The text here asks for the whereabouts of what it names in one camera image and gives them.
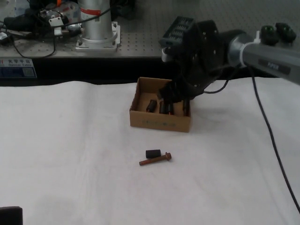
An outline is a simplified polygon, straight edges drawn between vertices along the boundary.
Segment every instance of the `white tablecloth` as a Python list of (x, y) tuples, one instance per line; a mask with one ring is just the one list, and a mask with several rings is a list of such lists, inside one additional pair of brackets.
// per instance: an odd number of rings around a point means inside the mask
[[(257, 86), (300, 201), (300, 87)], [(1, 87), (0, 207), (23, 207), (24, 225), (300, 223), (250, 78), (192, 101), (187, 134), (130, 127), (134, 92), (134, 83)], [(139, 166), (149, 149), (172, 161)]]

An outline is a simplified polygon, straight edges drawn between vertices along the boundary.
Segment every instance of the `rusty bolt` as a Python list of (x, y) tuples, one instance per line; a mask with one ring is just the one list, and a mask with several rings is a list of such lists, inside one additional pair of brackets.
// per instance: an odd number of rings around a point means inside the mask
[(147, 164), (150, 164), (150, 163), (155, 163), (155, 162), (159, 162), (159, 161), (163, 161), (163, 160), (168, 160), (169, 161), (171, 158), (172, 158), (171, 154), (166, 152), (165, 155), (163, 155), (163, 156), (141, 161), (140, 165), (147, 165)]

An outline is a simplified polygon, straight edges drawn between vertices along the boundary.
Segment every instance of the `open cardboard box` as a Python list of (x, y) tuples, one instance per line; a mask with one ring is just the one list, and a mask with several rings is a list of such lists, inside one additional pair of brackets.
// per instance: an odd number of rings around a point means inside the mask
[[(189, 111), (188, 116), (183, 115), (183, 102), (173, 104), (174, 115), (159, 114), (157, 92), (169, 81), (147, 77), (138, 79), (135, 97), (129, 110), (132, 127), (189, 132), (191, 112)], [(151, 99), (157, 100), (157, 107), (155, 112), (146, 112)]]

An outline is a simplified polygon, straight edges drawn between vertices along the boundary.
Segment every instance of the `wire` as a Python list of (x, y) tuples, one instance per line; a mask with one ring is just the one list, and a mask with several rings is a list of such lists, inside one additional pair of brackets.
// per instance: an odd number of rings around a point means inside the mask
[(236, 67), (236, 69), (233, 71), (233, 73), (227, 78), (225, 81), (225, 84), (223, 85), (222, 88), (216, 91), (204, 91), (205, 94), (216, 94), (224, 90), (224, 88), (227, 86), (228, 82), (238, 73), (240, 67)]
[(79, 24), (79, 23), (85, 23), (85, 22), (88, 22), (88, 21), (91, 21), (91, 20), (95, 20), (103, 15), (105, 15), (106, 13), (108, 13), (113, 7), (110, 7), (109, 9), (105, 10), (103, 13), (97, 15), (97, 16), (93, 16), (89, 19), (86, 19), (86, 20), (81, 20), (81, 21), (77, 21), (77, 22), (70, 22), (70, 23), (66, 23), (64, 25), (59, 25), (59, 26), (53, 26), (52, 28), (58, 28), (58, 27), (62, 27), (62, 28), (65, 28), (67, 26), (70, 26), (70, 25), (75, 25), (75, 24)]
[(41, 57), (27, 57), (27, 56), (24, 56), (24, 55), (17, 49), (17, 47), (15, 46), (14, 41), (11, 41), (11, 43), (12, 43), (13, 47), (15, 48), (15, 50), (17, 51), (17, 53), (18, 53), (20, 56), (22, 56), (23, 58), (27, 58), (27, 59), (32, 59), (32, 60), (34, 60), (34, 59), (42, 59), (42, 58), (46, 58), (46, 57), (52, 56), (52, 55), (55, 53), (55, 51), (56, 51), (55, 38), (56, 38), (56, 37), (54, 36), (54, 37), (53, 37), (53, 51), (52, 51), (50, 54), (45, 55), (45, 56), (41, 56)]
[(266, 122), (267, 124), (267, 127), (268, 127), (268, 130), (269, 130), (269, 133), (270, 133), (270, 137), (271, 137), (271, 140), (272, 140), (272, 145), (273, 145), (273, 148), (274, 148), (274, 151), (275, 151), (275, 154), (276, 154), (276, 157), (277, 157), (277, 160), (278, 160), (278, 163), (279, 163), (279, 166), (280, 166), (280, 169), (281, 169), (281, 172), (282, 172), (282, 175), (285, 179), (285, 182), (286, 182), (286, 185), (287, 185), (287, 188), (289, 189), (290, 193), (291, 193), (291, 196), (292, 196), (292, 199), (297, 207), (297, 210), (298, 212), (300, 213), (300, 207), (299, 207), (299, 204), (297, 202), (297, 199), (294, 195), (294, 192), (292, 190), (292, 187), (290, 185), (290, 182), (286, 176), (286, 173), (285, 173), (285, 169), (282, 165), (282, 162), (281, 162), (281, 159), (280, 159), (280, 156), (279, 156), (279, 153), (278, 153), (278, 150), (277, 150), (277, 146), (276, 146), (276, 143), (275, 143), (275, 138), (274, 138), (274, 135), (273, 135), (273, 131), (272, 131), (272, 128), (271, 128), (271, 125), (268, 121), (268, 118), (267, 118), (267, 115), (266, 113), (264, 112), (264, 109), (263, 109), (263, 105), (260, 101), (260, 98), (259, 98), (259, 95), (258, 95), (258, 91), (257, 91), (257, 86), (256, 86), (256, 82), (255, 82), (255, 74), (254, 74), (254, 71), (251, 67), (248, 67), (249, 69), (249, 72), (252, 76), (252, 82), (253, 82), (253, 88), (254, 88), (254, 92), (255, 92), (255, 96), (256, 96), (256, 99), (257, 99), (257, 102), (258, 102), (258, 105), (259, 105), (259, 108), (261, 109), (262, 111), (262, 116), (264, 118), (264, 121)]

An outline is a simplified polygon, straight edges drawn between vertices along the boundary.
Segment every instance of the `bolt head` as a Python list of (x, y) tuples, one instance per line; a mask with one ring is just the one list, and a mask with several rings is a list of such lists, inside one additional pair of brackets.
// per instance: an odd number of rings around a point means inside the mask
[(166, 152), (165, 155), (166, 155), (168, 161), (172, 158), (171, 154), (168, 152)]

